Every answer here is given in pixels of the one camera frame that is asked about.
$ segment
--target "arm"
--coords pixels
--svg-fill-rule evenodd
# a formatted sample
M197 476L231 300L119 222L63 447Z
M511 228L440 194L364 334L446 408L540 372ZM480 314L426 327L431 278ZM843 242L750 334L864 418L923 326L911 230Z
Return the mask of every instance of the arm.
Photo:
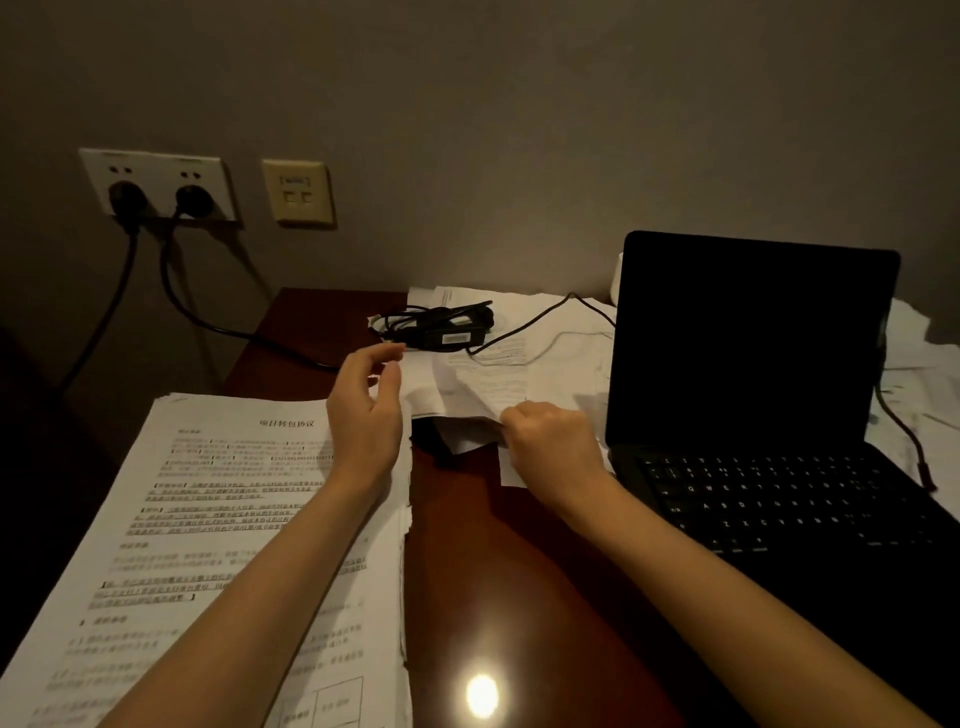
M300 640L399 452L403 345L351 354L327 403L324 486L234 577L101 726L260 726ZM379 397L367 376L381 362Z
M760 725L936 725L620 487L583 413L524 402L501 421L530 491L630 576Z

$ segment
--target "laptop keyboard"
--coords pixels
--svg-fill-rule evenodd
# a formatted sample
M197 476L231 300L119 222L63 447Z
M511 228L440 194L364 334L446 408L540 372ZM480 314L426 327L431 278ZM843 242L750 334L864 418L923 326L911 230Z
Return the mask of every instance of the laptop keyboard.
M661 512L714 553L938 541L929 496L848 455L637 457Z

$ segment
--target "left hand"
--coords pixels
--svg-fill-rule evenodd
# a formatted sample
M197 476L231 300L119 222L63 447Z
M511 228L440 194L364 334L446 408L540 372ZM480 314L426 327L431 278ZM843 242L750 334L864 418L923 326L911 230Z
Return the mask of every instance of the left hand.
M376 344L344 361L326 403L333 437L333 472L364 487L382 484L403 434L400 366L404 344ZM376 401L367 378L383 366Z

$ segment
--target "laptop screen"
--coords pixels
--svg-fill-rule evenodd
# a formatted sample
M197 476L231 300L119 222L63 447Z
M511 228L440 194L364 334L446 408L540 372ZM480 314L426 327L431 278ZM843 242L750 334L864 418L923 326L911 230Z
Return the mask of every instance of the laptop screen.
M632 232L609 445L861 441L893 251Z

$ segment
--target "hand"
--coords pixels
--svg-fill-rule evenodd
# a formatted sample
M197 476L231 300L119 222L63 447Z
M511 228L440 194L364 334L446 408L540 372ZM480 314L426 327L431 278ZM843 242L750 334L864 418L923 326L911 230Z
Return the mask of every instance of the hand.
M365 487L385 482L403 434L400 366L404 344L377 344L344 360L326 403L333 437L333 471ZM382 368L376 401L367 378Z
M616 485L583 412L525 401L503 410L500 422L523 482L565 521L582 518L597 489Z

